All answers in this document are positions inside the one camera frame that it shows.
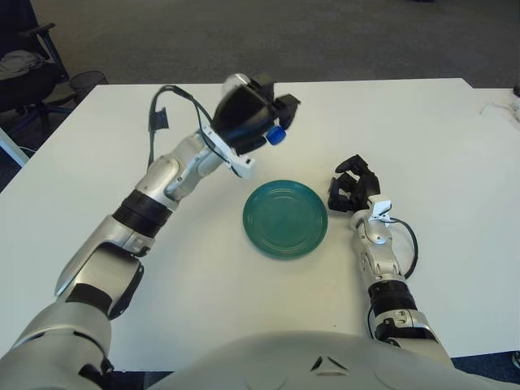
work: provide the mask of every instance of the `robot forearm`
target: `robot forearm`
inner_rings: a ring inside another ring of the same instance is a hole
[[[392,222],[388,214],[392,208],[390,199],[380,194],[377,177],[358,155],[341,163],[336,173],[341,172],[344,173],[339,179],[332,179],[329,207],[354,211],[350,219],[350,227],[355,231],[353,247],[375,316],[375,332],[370,336],[452,366],[426,315],[418,311],[393,253],[392,233],[387,227]],[[341,195],[340,189],[350,193],[350,197]]]

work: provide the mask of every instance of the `white table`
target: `white table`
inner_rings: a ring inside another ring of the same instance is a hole
[[[213,110],[216,84],[185,85]],[[0,353],[53,301],[68,259],[145,172],[157,85],[97,87],[0,194]],[[279,146],[254,153],[255,178],[224,167],[181,203],[144,258],[145,278],[113,322],[119,370],[174,371],[242,336],[278,330],[366,334],[368,300],[348,219],[330,213],[323,243],[304,258],[262,256],[241,226],[260,184],[292,179],[327,200],[334,167],[360,154],[419,239],[409,286],[452,357],[520,347],[520,128],[505,90],[464,80],[280,84],[301,99]],[[164,96],[170,130],[156,153],[194,131],[192,107]],[[410,241],[394,228],[403,268]]]

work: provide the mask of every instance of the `chair armrest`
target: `chair armrest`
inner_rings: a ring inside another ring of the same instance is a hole
[[[39,26],[31,28],[30,30],[19,32],[19,35],[26,38],[34,37],[35,35],[49,32],[49,30],[53,28],[55,25],[56,24],[54,23],[40,24]]]

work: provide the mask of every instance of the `blue cap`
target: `blue cap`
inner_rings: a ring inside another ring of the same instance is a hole
[[[278,145],[285,138],[285,130],[280,126],[273,126],[266,134],[266,138],[271,145]]]

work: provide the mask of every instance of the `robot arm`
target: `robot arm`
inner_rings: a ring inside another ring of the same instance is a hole
[[[212,124],[158,158],[66,265],[56,302],[0,360],[0,388],[104,386],[112,370],[110,320],[128,307],[144,272],[139,258],[150,251],[161,227],[221,163],[247,177],[254,160],[245,153],[266,141],[281,141],[293,120],[299,101],[291,95],[275,99],[273,80],[243,75],[239,80],[220,102]]]
[[[328,205],[333,210],[354,212],[350,219],[356,232],[353,247],[375,316],[375,333],[370,336],[453,366],[426,315],[418,311],[393,253],[388,224],[396,220],[389,215],[391,200],[379,193],[377,177],[358,155],[341,163],[336,173],[342,175],[331,181]],[[340,189],[350,196],[340,194]]]

